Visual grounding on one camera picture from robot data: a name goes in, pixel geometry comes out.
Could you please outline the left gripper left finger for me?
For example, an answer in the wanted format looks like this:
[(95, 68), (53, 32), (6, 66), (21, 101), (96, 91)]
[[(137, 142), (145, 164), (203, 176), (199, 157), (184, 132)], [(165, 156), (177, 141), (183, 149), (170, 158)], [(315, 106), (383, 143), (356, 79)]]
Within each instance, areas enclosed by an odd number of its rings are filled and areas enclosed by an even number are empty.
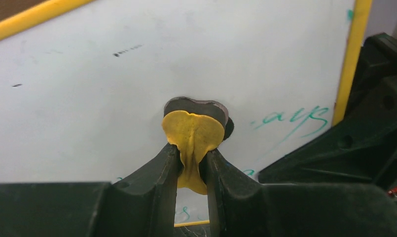
[(167, 144), (114, 184), (0, 184), (0, 237), (170, 237), (179, 169)]

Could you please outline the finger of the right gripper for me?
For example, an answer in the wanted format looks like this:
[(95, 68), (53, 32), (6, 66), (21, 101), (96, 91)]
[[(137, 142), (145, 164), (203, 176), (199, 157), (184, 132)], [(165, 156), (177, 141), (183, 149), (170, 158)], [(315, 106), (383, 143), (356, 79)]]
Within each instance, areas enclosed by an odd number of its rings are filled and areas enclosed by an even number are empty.
[(397, 187), (397, 76), (372, 89), (340, 123), (258, 174), (271, 183)]

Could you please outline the yellow framed whiteboard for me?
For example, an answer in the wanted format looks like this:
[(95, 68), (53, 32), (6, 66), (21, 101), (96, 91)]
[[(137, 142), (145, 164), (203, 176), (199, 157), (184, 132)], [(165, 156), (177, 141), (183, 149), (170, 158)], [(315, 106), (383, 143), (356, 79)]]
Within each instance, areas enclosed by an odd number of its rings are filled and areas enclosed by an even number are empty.
[(369, 0), (48, 0), (0, 21), (0, 183), (116, 182), (223, 104), (251, 178), (343, 117)]

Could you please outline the yellow and black eraser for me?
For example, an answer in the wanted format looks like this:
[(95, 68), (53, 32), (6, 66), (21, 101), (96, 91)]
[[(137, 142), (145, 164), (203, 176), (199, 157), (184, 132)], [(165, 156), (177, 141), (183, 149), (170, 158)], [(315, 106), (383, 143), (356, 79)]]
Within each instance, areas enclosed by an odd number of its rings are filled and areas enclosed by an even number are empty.
[(200, 163), (231, 134), (226, 130), (228, 121), (228, 109), (214, 100), (175, 97), (166, 103), (162, 129), (168, 143), (180, 153), (178, 188), (207, 194)]

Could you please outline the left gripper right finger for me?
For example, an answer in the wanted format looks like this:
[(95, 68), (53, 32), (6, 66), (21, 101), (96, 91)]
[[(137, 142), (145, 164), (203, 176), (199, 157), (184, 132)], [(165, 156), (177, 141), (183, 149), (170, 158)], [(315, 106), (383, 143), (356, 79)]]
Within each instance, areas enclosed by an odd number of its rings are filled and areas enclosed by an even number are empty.
[(372, 185), (263, 185), (218, 150), (205, 183), (214, 237), (397, 237), (397, 206)]

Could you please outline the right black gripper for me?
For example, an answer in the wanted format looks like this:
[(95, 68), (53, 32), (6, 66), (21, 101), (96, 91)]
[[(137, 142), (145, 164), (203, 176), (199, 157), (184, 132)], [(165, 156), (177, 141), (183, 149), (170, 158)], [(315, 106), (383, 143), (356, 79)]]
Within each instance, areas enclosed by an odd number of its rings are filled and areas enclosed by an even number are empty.
[(368, 37), (361, 47), (345, 114), (350, 114), (383, 78), (395, 75), (397, 39), (386, 33)]

